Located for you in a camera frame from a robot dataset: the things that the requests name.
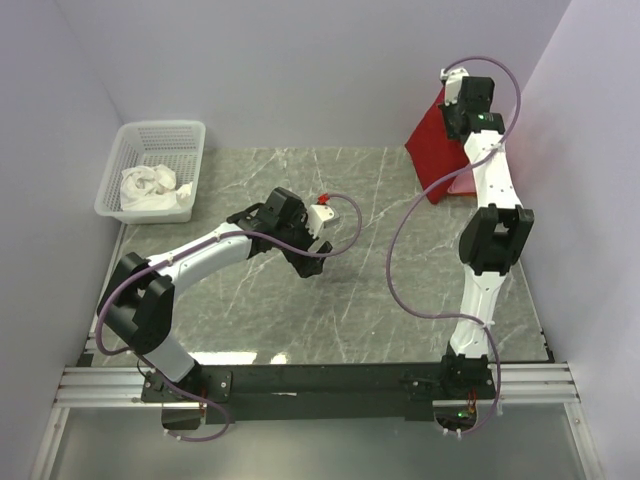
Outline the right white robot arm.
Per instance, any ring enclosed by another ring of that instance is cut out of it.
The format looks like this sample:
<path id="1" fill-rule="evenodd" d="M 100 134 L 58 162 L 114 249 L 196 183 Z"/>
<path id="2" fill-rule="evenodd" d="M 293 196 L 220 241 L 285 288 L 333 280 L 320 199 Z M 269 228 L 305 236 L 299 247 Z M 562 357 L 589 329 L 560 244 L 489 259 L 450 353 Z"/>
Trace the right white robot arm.
<path id="1" fill-rule="evenodd" d="M 534 213 L 523 207 L 512 183 L 504 121 L 491 111 L 494 81 L 464 68 L 443 72 L 441 80 L 444 100 L 439 109 L 446 135 L 463 148 L 477 198 L 477 210 L 459 239 L 464 265 L 461 317 L 438 377 L 442 393 L 460 399 L 493 383 L 486 330 L 504 280 L 532 230 Z"/>

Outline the pink folded t shirt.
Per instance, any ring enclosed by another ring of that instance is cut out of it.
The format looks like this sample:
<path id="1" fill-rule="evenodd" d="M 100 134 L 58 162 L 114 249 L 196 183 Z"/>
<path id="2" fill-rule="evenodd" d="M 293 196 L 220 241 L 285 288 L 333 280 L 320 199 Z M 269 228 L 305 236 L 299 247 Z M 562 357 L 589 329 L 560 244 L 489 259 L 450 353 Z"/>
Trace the pink folded t shirt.
<path id="1" fill-rule="evenodd" d="M 472 171 L 466 171 L 458 175 L 447 189 L 447 194 L 452 196 L 475 196 L 476 187 Z"/>

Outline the white crumpled t shirt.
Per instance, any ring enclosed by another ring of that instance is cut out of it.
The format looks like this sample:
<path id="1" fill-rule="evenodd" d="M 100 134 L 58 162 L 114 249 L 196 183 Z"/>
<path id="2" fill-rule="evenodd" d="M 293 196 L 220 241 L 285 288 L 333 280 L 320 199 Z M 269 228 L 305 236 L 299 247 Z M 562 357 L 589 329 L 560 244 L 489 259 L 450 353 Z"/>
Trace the white crumpled t shirt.
<path id="1" fill-rule="evenodd" d="M 123 211 L 163 211 L 183 208 L 193 183 L 178 184 L 176 173 L 164 164 L 137 166 L 121 172 L 120 205 Z"/>

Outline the white plastic basket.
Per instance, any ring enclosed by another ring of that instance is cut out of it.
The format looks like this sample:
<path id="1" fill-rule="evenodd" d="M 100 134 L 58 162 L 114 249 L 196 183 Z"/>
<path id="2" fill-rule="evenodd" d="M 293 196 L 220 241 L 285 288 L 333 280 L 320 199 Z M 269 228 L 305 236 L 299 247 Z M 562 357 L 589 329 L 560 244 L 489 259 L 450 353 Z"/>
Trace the white plastic basket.
<path id="1" fill-rule="evenodd" d="M 185 223 L 195 203 L 206 127 L 142 121 L 118 130 L 94 203 L 124 224 Z"/>

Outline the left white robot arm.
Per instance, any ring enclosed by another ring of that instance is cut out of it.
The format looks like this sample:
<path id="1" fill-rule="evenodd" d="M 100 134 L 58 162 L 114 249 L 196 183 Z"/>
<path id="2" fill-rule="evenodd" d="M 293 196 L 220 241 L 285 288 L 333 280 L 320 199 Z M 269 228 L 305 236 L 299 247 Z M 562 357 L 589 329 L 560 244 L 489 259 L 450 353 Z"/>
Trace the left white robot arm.
<path id="1" fill-rule="evenodd" d="M 318 275 L 332 250 L 324 242 L 311 250 L 337 213 L 320 200 L 306 206 L 278 187 L 263 203 L 230 215 L 212 232 L 164 255 L 136 253 L 116 265 L 97 314 L 137 356 L 165 376 L 164 389 L 186 402 L 206 391 L 200 364 L 172 335 L 175 300 L 209 275 L 266 253 L 280 250 L 302 278 Z"/>

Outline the aluminium frame rail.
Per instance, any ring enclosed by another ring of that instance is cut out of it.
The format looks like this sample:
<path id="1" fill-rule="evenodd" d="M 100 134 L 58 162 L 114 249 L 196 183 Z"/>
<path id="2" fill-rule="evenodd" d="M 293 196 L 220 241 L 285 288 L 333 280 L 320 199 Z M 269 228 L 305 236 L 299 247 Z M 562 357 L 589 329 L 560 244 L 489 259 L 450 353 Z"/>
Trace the aluminium frame rail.
<path id="1" fill-rule="evenodd" d="M 601 479 L 574 375 L 551 351 L 461 361 L 208 369 L 217 409 L 145 368 L 64 370 L 35 479 Z"/>

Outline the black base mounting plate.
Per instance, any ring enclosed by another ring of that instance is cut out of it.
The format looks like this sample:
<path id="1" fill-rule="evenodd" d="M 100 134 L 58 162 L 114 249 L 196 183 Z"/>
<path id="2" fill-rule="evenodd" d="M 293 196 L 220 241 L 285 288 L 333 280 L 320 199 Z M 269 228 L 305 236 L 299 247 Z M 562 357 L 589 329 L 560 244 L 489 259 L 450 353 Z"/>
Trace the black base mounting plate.
<path id="1" fill-rule="evenodd" d="M 325 365 L 208 365 L 203 395 L 167 386 L 158 373 L 145 376 L 141 400 L 145 404 L 185 404 L 212 401 L 226 409 L 233 421 L 402 418 L 432 421 L 438 401 L 466 403 L 492 400 L 500 394 L 500 380 L 488 368 L 493 383 L 469 395 L 456 394 L 441 384 L 438 363 L 325 364 Z"/>

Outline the red t shirt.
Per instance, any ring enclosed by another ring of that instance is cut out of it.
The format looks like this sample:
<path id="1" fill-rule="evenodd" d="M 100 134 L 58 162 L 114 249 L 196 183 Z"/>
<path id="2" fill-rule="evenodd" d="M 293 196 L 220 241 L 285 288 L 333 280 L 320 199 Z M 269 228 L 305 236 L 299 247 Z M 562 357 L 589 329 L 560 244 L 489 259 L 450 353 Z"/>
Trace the red t shirt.
<path id="1" fill-rule="evenodd" d="M 441 177 L 461 169 L 469 164 L 463 147 L 457 141 L 446 136 L 444 122 L 438 105 L 443 103 L 444 88 L 411 133 L 405 143 L 405 149 L 415 168 L 422 190 Z M 447 196 L 447 189 L 455 178 L 451 178 L 434 187 L 426 198 L 431 204 L 437 204 Z"/>

